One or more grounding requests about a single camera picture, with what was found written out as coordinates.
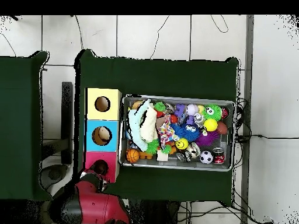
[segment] blue box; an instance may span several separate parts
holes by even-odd
[[[110,130],[112,138],[105,145],[98,145],[92,139],[93,131],[97,127],[106,127]],[[87,120],[87,133],[86,133],[86,151],[117,151],[119,139],[119,121],[108,120]]]

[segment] yellow ball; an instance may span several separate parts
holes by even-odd
[[[178,149],[186,149],[188,147],[188,141],[186,138],[181,138],[180,140],[175,142],[175,146]]]
[[[199,114],[202,114],[203,110],[204,110],[204,106],[202,105],[198,105],[199,107]]]
[[[213,118],[205,120],[203,125],[207,128],[207,131],[215,131],[218,127],[217,121]]]

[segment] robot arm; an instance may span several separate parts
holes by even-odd
[[[87,171],[75,185],[67,184],[51,202],[52,221],[57,224],[131,224],[123,201],[102,193],[102,185],[102,177],[93,170]]]

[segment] orange ball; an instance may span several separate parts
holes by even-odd
[[[130,163],[135,163],[139,160],[140,154],[139,151],[136,149],[128,149],[127,150],[127,161]]]

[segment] green fuzzy ball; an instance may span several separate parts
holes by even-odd
[[[165,111],[166,107],[165,107],[165,105],[163,104],[163,102],[157,102],[157,103],[154,105],[154,109],[156,109],[157,111]]]
[[[149,142],[147,144],[147,153],[149,154],[152,154],[152,155],[155,155],[157,154],[157,148],[159,147],[159,140],[158,139],[155,139],[153,140],[152,142]]]
[[[165,145],[165,148],[162,150],[162,153],[169,154],[171,152],[171,146],[169,144]]]
[[[222,110],[221,110],[220,106],[215,105],[215,104],[210,104],[210,105],[206,106],[206,108],[204,109],[204,111],[202,113],[203,113],[203,117],[205,119],[208,120],[209,118],[212,118],[218,122],[221,120],[221,115],[222,115],[221,111]]]

